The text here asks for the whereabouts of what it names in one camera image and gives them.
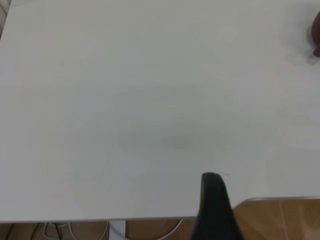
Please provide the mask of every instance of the white cable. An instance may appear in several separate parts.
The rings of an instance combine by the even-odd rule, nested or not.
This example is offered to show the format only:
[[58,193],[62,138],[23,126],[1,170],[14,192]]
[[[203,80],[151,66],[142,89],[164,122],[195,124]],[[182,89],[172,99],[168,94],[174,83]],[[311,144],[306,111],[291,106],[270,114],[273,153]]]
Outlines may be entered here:
[[[49,225],[55,228],[55,225],[54,225],[52,222],[49,222]],[[58,226],[58,228],[63,228],[63,227],[65,227],[65,226],[67,226],[68,223],[66,222],[66,223],[61,224],[61,225],[58,225],[58,223],[57,223],[56,225]]]
[[[181,220],[178,222],[178,224],[175,226],[175,228],[174,228],[171,232],[169,232],[168,234],[166,234],[166,235],[164,235],[164,236],[162,236],[162,237],[160,237],[160,238],[158,238],[158,239],[156,239],[156,240],[163,240],[163,239],[169,237],[171,234],[173,234],[173,233],[178,229],[178,227],[181,225],[182,220],[183,220],[183,219],[181,219]],[[111,222],[109,222],[109,225],[110,225],[110,229],[112,229],[112,231],[113,231],[115,234],[117,234],[120,238],[122,238],[122,239],[124,239],[124,240],[130,240],[129,238],[123,236],[120,232],[118,232],[118,230],[111,224]]]
[[[69,226],[69,232],[70,232],[72,238],[73,238],[74,240],[78,240],[78,238],[75,236],[74,232],[72,231],[71,222],[68,222],[68,226]],[[104,239],[104,237],[105,237],[105,235],[106,235],[106,233],[107,233],[107,230],[108,230],[108,226],[109,226],[109,222],[107,221],[107,222],[105,223],[105,229],[104,229],[104,231],[103,231],[103,233],[102,233],[102,236],[99,238],[99,240],[103,240],[103,239]]]

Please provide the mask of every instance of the wooden floor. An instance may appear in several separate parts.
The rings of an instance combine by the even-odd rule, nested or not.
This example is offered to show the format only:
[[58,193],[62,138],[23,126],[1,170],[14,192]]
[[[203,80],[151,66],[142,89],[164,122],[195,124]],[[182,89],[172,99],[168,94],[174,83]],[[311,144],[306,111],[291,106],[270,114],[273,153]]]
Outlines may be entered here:
[[[320,239],[320,200],[251,201],[234,210],[246,240],[316,240]],[[155,240],[170,232],[179,220],[127,221],[126,236],[131,240]],[[185,219],[167,240],[190,239],[194,219]],[[35,224],[16,224],[9,240],[29,240]],[[4,240],[10,224],[0,225],[0,240]],[[105,222],[73,223],[79,240],[98,240]],[[62,228],[65,239],[72,239],[68,228]],[[50,226],[48,234],[57,236]],[[42,229],[36,240],[44,240]]]

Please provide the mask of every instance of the cable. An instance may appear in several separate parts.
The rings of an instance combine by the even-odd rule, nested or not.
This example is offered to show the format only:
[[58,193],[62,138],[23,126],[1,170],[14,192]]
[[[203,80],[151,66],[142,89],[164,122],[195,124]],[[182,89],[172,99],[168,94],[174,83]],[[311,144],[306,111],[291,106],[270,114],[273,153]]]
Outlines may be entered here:
[[15,227],[15,224],[12,223],[11,226],[9,227],[8,232],[6,233],[5,240],[8,240],[10,238],[11,232],[14,229],[14,227]]
[[[52,223],[52,222],[49,222],[49,225],[50,226],[52,226],[52,227],[55,227],[55,225]],[[58,225],[58,228],[63,228],[63,227],[66,227],[66,226],[68,226],[68,223],[66,222],[66,223],[63,223],[63,224],[61,224],[61,225]]]
[[44,224],[44,227],[42,229],[42,234],[43,234],[45,239],[47,239],[47,240],[60,240],[57,237],[53,237],[53,236],[47,235],[47,228],[48,228],[48,223]]
[[[102,233],[102,236],[99,238],[99,240],[103,240],[103,239],[104,239],[104,237],[105,237],[105,235],[106,235],[106,233],[107,233],[109,224],[110,224],[110,223],[109,223],[108,221],[105,223],[105,229],[104,229],[104,231],[103,231],[103,233]],[[72,231],[71,222],[68,222],[68,225],[69,225],[69,232],[70,232],[72,238],[73,238],[74,240],[78,240],[78,238],[76,237],[76,235],[75,235],[74,232]]]
[[54,227],[55,227],[56,233],[58,234],[59,240],[62,240],[62,233],[60,232],[58,225],[56,223],[54,223]]
[[[158,239],[156,239],[156,240],[163,240],[163,239],[169,237],[171,234],[173,234],[173,233],[178,229],[178,227],[181,225],[182,220],[183,220],[183,219],[181,219],[181,220],[178,222],[178,224],[175,226],[175,228],[174,228],[171,232],[169,232],[168,234],[166,234],[166,235],[164,235],[164,236],[162,236],[162,237],[160,237],[160,238],[158,238]],[[118,232],[118,230],[111,224],[111,222],[109,222],[109,225],[110,225],[110,229],[112,229],[112,231],[113,231],[115,234],[117,234],[120,238],[125,239],[125,240],[130,240],[129,238],[126,238],[126,237],[123,236],[120,232]]]
[[0,4],[0,9],[2,10],[2,12],[4,13],[5,16],[8,16],[7,12],[6,12],[5,9],[1,6],[1,4]]
[[37,223],[37,225],[35,226],[32,234],[31,234],[30,240],[34,240],[36,238],[37,232],[39,230],[39,226],[40,226],[40,223]]

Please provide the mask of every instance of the white table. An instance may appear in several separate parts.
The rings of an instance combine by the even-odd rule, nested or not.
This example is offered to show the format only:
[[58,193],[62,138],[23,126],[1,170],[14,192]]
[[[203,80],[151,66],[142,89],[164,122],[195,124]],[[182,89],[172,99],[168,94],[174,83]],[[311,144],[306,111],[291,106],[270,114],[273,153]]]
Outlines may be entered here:
[[13,0],[0,42],[0,221],[195,216],[320,196],[316,0]]

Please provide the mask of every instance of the red object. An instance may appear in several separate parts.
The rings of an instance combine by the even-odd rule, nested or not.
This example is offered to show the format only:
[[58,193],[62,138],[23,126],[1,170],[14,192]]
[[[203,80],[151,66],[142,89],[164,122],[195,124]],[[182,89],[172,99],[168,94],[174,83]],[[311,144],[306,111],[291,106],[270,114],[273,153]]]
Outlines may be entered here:
[[316,45],[316,49],[314,50],[313,55],[320,58],[320,12],[313,21],[311,27],[311,36]]

